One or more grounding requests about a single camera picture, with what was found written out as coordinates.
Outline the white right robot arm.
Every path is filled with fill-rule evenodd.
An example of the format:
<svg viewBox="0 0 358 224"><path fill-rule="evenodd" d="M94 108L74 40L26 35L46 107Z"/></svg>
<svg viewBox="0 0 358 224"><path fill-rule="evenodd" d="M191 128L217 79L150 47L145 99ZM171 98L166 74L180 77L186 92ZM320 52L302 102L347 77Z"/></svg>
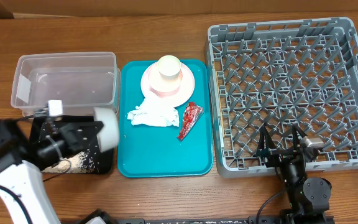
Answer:
<svg viewBox="0 0 358 224"><path fill-rule="evenodd" d="M272 200L288 195L289 209L280 211L276 221L279 223L334 223L327 217L332 185L320 177L308 177L306 164L315 160L323 149L324 141L319 136L307 135L299 126L291 127L292 147L279 149L265 126L259 129L259 143L255 157L272 167L284 183L284 189L267 199L259 208L255 222L260 223L262 210Z"/></svg>

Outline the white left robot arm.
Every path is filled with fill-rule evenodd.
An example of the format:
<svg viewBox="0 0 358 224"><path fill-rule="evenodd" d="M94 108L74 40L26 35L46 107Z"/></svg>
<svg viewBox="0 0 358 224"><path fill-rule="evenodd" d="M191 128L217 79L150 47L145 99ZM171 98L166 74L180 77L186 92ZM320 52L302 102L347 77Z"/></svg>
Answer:
<svg viewBox="0 0 358 224"><path fill-rule="evenodd" d="M37 143L31 143L17 123L16 119L0 119L0 198L14 223L59 223L42 171L89 148L104 123L53 126Z"/></svg>

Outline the pile of rice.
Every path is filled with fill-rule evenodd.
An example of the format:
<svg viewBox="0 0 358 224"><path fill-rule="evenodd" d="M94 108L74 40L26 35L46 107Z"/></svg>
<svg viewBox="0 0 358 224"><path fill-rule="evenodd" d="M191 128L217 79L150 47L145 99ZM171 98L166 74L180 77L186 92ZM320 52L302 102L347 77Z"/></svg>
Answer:
<svg viewBox="0 0 358 224"><path fill-rule="evenodd" d="M55 166L47 167L44 173L95 174L100 170L102 153L98 149L87 149L71 158L64 158Z"/></svg>

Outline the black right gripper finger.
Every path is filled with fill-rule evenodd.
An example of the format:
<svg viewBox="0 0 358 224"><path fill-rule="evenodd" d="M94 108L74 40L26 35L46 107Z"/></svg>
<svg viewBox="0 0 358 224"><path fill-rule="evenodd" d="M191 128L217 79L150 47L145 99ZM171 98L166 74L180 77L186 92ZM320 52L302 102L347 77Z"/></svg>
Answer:
<svg viewBox="0 0 358 224"><path fill-rule="evenodd" d="M292 137L293 137L293 149L296 152L303 152L303 146L301 145L301 139L303 139L307 134L300 129L297 124L293 124L291 127Z"/></svg>
<svg viewBox="0 0 358 224"><path fill-rule="evenodd" d="M259 129L259 142L258 148L256 150L257 156L268 156L271 151L275 151L277 149L274 144L269 132L265 128L265 126L261 126Z"/></svg>

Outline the pink bowl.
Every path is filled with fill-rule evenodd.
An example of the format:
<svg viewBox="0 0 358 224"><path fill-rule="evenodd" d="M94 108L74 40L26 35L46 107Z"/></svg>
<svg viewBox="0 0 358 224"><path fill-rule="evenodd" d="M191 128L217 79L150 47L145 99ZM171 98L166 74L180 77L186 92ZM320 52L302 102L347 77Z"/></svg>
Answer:
<svg viewBox="0 0 358 224"><path fill-rule="evenodd" d="M181 85L182 72L180 68L159 69L154 64L148 74L150 87L158 93L166 94L177 91Z"/></svg>

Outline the grey bowl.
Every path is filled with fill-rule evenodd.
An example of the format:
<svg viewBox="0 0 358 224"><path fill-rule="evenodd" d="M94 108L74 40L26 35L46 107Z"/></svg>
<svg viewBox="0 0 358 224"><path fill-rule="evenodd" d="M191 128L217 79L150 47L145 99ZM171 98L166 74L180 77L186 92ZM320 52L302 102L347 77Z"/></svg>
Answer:
<svg viewBox="0 0 358 224"><path fill-rule="evenodd" d="M99 150L101 152L109 151L119 144L119 123L115 112L108 108L94 109L95 121L101 121L103 127L97 134Z"/></svg>

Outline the cream cup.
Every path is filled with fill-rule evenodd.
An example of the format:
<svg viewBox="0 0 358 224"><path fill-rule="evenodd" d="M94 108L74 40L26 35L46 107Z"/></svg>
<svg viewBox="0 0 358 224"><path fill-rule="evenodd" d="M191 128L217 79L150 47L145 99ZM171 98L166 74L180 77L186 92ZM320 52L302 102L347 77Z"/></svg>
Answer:
<svg viewBox="0 0 358 224"><path fill-rule="evenodd" d="M173 55L165 55L157 61L157 68L162 77L175 79L181 71L181 62Z"/></svg>

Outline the white napkin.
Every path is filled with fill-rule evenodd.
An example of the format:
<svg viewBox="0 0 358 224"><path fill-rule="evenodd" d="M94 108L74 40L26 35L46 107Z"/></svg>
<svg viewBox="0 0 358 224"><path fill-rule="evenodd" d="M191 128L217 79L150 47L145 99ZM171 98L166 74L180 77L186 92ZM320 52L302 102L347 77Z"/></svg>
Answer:
<svg viewBox="0 0 358 224"><path fill-rule="evenodd" d="M179 127L180 123L178 111L157 98L145 98L139 106L128 112L127 119L133 126L144 124L155 127Z"/></svg>

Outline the red snack wrapper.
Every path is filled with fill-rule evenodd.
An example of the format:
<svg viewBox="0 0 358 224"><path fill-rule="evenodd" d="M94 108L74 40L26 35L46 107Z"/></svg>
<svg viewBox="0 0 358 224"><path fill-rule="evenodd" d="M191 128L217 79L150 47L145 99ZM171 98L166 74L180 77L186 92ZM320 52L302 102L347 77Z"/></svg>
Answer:
<svg viewBox="0 0 358 224"><path fill-rule="evenodd" d="M182 127L179 135L177 136L180 141L182 141L187 136L187 134L191 131L203 113L204 108L198 106L196 103L189 102L187 104L183 114Z"/></svg>

